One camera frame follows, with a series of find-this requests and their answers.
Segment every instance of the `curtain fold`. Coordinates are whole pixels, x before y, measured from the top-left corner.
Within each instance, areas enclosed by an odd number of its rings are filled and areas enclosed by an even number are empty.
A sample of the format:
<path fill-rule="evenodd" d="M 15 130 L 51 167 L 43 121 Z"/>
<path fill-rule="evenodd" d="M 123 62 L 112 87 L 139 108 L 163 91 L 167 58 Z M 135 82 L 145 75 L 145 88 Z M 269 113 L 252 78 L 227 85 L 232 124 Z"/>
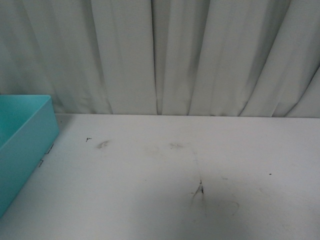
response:
<path fill-rule="evenodd" d="M 0 94 L 57 113 L 320 118 L 318 0 L 0 2 Z"/>

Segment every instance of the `plastic bin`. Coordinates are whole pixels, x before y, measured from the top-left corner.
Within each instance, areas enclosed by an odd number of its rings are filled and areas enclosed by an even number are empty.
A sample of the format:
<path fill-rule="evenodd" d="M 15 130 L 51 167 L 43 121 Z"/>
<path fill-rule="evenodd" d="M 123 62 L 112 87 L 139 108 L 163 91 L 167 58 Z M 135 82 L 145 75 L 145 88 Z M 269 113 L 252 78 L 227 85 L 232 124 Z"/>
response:
<path fill-rule="evenodd" d="M 49 95 L 0 95 L 0 217 L 58 134 Z"/>

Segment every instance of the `gray curtain backdrop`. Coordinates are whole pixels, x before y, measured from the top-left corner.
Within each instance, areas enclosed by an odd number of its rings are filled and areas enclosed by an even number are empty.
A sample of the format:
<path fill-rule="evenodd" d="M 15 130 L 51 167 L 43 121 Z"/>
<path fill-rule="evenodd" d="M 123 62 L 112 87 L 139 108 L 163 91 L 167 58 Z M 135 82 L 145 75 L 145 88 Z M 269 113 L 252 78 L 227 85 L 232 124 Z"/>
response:
<path fill-rule="evenodd" d="M 2 0 L 0 94 L 57 113 L 320 117 L 319 0 Z"/>

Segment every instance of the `white table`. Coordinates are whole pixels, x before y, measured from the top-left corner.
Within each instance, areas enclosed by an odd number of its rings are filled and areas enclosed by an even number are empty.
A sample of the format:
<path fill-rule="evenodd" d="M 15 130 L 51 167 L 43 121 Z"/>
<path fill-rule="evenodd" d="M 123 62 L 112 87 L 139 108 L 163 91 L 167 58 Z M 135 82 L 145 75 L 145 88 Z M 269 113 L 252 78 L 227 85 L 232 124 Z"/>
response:
<path fill-rule="evenodd" d="M 320 239 L 320 119 L 57 120 L 1 240 Z"/>

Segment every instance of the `ink mark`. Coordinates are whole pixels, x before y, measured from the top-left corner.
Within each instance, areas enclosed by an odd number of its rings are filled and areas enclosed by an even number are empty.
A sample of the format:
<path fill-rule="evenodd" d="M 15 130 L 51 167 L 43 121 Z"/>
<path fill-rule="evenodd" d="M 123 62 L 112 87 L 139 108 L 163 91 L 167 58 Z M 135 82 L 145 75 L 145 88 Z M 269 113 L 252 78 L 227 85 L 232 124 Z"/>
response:
<path fill-rule="evenodd" d="M 42 163 L 43 163 L 44 161 L 41 159 L 40 160 L 40 164 L 39 164 L 39 166 L 38 166 L 38 168 L 40 168 L 41 167 L 41 165 L 42 165 Z"/>
<path fill-rule="evenodd" d="M 202 194 L 205 194 L 205 191 L 204 191 L 204 186 L 202 185 L 202 181 L 200 180 L 200 183 L 199 183 L 199 186 L 198 186 L 198 189 L 195 191 L 195 193 L 193 194 L 193 197 L 192 199 L 195 198 L 195 196 L 197 195 L 197 193 L 202 193 Z"/>
<path fill-rule="evenodd" d="M 48 152 L 46 152 L 45 154 L 49 154 L 50 153 L 50 151 L 51 151 L 51 149 L 54 147 L 54 143 L 52 144 L 52 146 L 50 147 L 50 149 L 49 149 L 49 151 Z"/>
<path fill-rule="evenodd" d="M 102 148 L 108 146 L 109 143 L 110 143 L 110 140 L 104 141 L 104 142 L 100 143 L 100 144 L 97 146 L 97 148 L 98 148 L 98 149 L 102 149 Z"/>

